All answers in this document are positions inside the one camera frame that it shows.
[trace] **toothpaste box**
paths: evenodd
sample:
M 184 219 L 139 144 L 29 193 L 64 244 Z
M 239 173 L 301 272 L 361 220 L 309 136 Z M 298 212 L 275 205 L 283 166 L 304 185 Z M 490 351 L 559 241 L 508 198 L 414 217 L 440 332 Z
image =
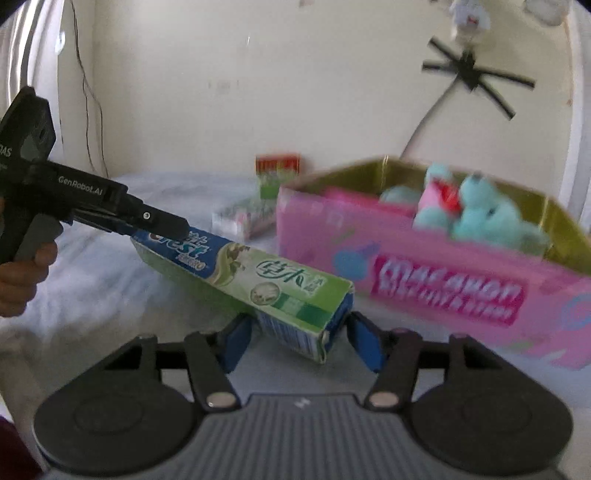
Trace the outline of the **toothpaste box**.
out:
M 191 228 L 182 242 L 140 231 L 132 237 L 152 268 L 208 298 L 258 318 L 262 330 L 323 364 L 353 307 L 353 283 Z

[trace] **small box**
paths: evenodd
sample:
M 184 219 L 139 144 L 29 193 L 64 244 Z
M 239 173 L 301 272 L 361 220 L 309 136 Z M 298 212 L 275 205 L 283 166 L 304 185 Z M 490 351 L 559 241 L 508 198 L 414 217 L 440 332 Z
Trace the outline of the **small box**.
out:
M 298 154 L 259 155 L 255 161 L 260 197 L 275 200 L 279 188 L 300 174 Z
M 425 170 L 386 157 L 282 186 L 279 254 L 489 346 L 568 368 L 590 364 L 591 246 L 554 199 L 495 179 L 524 220 L 550 237 L 542 259 L 419 231 L 408 216 L 323 196 L 331 187 L 376 197 L 396 185 L 421 190 Z M 455 172 L 458 181 L 466 175 Z
M 277 200 L 252 197 L 212 214 L 212 233 L 245 242 L 275 225 Z
M 353 284 L 314 268 L 191 228 L 183 242 L 140 231 L 139 256 L 189 291 L 210 289 L 210 301 L 235 305 L 262 330 L 323 364 L 353 307 Z

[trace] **ridged surface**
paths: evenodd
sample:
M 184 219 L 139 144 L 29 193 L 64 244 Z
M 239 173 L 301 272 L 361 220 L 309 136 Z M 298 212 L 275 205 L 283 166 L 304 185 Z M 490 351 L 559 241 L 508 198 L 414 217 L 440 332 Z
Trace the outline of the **ridged surface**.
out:
M 52 471 L 44 480 L 82 477 Z M 422 450 L 395 415 L 350 395 L 253 395 L 208 417 L 175 457 L 129 480 L 507 480 L 448 467 Z M 519 480 L 564 480 L 554 470 Z

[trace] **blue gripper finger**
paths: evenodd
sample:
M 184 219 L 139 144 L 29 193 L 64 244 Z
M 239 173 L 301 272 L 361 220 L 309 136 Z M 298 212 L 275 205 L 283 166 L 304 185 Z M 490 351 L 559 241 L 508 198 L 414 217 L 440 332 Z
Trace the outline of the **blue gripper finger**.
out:
M 348 318 L 347 337 L 363 363 L 378 373 L 387 359 L 382 350 L 380 330 L 363 315 L 354 312 Z
M 251 342 L 252 317 L 240 314 L 218 335 L 218 344 L 221 347 L 217 355 L 217 361 L 224 373 L 231 373 L 244 355 Z

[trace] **white curtain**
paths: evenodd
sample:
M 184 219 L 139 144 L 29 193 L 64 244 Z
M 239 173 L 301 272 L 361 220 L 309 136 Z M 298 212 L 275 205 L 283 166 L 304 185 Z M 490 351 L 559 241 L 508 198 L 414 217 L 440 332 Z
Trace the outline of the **white curtain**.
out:
M 63 0 L 27 0 L 0 28 L 0 115 L 22 87 L 35 87 L 50 104 L 57 137 L 54 161 L 63 159 L 56 53 L 62 10 Z

